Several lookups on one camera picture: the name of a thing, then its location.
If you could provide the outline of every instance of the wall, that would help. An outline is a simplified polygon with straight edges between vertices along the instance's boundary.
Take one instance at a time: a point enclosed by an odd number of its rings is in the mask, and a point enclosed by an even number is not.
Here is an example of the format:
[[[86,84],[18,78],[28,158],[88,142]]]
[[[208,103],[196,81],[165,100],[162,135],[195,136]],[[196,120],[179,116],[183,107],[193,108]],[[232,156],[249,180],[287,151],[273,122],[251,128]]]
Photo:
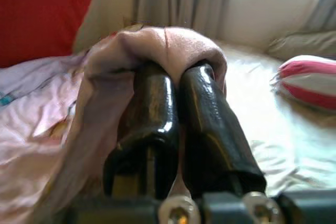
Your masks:
[[[80,28],[75,51],[87,48],[101,37],[123,27],[132,17],[134,0],[93,0]],[[316,0],[230,0],[221,39],[264,49],[275,37],[299,29]]]
[[[287,31],[299,29],[316,0],[230,0],[221,37],[265,49]]]
[[[123,18],[131,18],[133,0],[92,0],[80,27],[74,51],[78,52],[123,27]]]

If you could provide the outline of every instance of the metal bolt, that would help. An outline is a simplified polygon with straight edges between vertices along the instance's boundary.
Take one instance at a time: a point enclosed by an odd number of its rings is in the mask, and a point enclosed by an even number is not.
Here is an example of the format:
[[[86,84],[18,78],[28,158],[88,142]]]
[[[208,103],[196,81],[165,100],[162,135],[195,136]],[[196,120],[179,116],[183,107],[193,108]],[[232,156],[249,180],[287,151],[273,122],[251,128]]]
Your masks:
[[[243,202],[255,223],[284,224],[284,217],[278,204],[260,192],[250,192]]]

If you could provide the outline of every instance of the grey pillow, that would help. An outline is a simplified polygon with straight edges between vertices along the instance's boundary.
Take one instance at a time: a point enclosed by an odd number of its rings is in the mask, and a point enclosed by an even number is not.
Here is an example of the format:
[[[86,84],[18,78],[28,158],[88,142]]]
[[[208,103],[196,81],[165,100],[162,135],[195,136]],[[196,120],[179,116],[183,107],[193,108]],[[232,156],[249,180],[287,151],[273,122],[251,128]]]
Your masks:
[[[275,39],[266,50],[270,56],[288,60],[298,55],[336,59],[336,31],[296,32]]]

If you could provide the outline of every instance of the pink blanket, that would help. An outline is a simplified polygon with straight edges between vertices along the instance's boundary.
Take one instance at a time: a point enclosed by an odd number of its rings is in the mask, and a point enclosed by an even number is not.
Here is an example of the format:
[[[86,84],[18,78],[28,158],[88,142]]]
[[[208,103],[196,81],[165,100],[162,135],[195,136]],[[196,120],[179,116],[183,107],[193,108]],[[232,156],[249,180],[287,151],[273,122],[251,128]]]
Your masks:
[[[45,171],[44,180],[31,185],[37,188],[33,190],[35,194],[15,198],[29,202],[22,212],[25,220],[29,215],[29,223],[37,223],[54,214],[80,192],[88,178],[101,176],[102,164],[116,145],[119,118],[133,96],[132,70],[148,60],[154,61],[178,88],[183,72],[203,59],[210,62],[216,82],[224,88],[223,52],[192,30],[172,27],[123,31],[93,46],[88,53],[75,118],[61,154],[53,157],[53,169]],[[22,165],[18,163],[15,169],[23,170]],[[35,170],[36,166],[27,169]],[[31,180],[27,174],[25,183]]]

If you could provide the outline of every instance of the pink fabric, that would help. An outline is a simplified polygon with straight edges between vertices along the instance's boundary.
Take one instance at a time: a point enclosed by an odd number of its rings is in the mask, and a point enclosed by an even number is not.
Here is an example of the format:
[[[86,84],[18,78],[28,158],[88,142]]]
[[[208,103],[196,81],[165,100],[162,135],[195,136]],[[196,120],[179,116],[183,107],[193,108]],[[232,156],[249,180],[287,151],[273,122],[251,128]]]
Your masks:
[[[154,61],[178,88],[183,72],[207,59],[214,69],[215,81],[224,88],[223,52],[210,39],[188,29],[122,31],[96,44],[88,57],[65,158],[44,190],[31,223],[73,199],[88,177],[101,175],[102,164],[116,145],[119,118],[133,96],[133,69]]]
[[[26,223],[61,160],[64,140],[50,129],[77,99],[84,58],[51,57],[0,70],[0,91],[16,98],[0,107],[1,224]]]

